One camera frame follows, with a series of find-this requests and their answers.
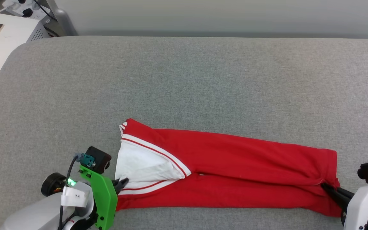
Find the ventilation slots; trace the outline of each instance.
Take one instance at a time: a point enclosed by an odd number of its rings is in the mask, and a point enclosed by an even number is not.
[[[31,41],[34,41],[34,40],[38,40],[38,39],[41,39],[43,38],[43,32],[41,31],[41,29],[38,29],[34,36],[32,37]]]

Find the red fabric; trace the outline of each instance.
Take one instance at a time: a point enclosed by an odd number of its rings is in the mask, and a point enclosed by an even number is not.
[[[336,151],[197,131],[152,129],[127,120],[124,134],[173,154],[191,175],[142,195],[120,195],[117,210],[149,207],[307,208],[339,217],[323,191],[335,188]]]

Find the gray fabric surface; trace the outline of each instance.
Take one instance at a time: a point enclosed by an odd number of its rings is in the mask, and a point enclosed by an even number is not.
[[[154,128],[330,148],[353,192],[368,161],[368,40],[67,37],[21,45],[0,73],[0,225],[127,118]],[[73,177],[77,177],[76,168]],[[120,211],[113,229],[342,229],[303,210]]]

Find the white cable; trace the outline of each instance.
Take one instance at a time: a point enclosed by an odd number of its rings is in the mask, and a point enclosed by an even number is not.
[[[2,11],[4,11],[4,10],[6,10],[6,7],[5,7],[4,9],[0,10],[0,13],[1,13]]]

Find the red stripe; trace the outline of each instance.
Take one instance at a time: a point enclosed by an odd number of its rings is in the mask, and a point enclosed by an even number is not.
[[[136,141],[132,141],[132,140],[129,140],[129,139],[126,139],[126,138],[121,138],[122,140],[127,140],[127,141],[130,141],[130,142],[133,142],[133,143],[135,143],[135,144],[138,144],[138,145],[141,145],[141,146],[143,146],[143,147],[146,147],[146,148],[148,148],[149,150],[153,150],[153,151],[155,151],[155,152],[157,152],[157,153],[160,153],[159,151],[157,151],[157,150],[155,150],[155,149],[152,149],[152,148],[150,148],[150,147],[148,147],[148,146],[145,146],[145,145],[143,145],[143,144],[140,144],[140,143],[137,143]],[[174,164],[183,172],[183,174],[184,174],[184,176],[185,177],[187,177],[187,174],[184,172],[184,170],[173,160],[173,159],[171,159],[169,156],[167,156],[166,154],[164,154],[164,153],[160,153],[161,155],[163,155],[163,156],[165,156],[165,157],[167,157],[168,159],[170,159],[172,162],[174,162]]]
[[[161,183],[161,182],[165,182],[165,180],[159,181],[159,182],[157,182],[157,183],[154,183],[154,184],[152,184],[152,185],[145,186],[145,187],[142,187],[142,188],[137,188],[137,189],[123,189],[123,191],[124,191],[124,190],[141,190],[141,189],[146,189],[146,188],[150,188],[150,187],[152,187],[152,186],[154,186],[154,185],[158,185],[158,184],[159,184],[159,183]]]

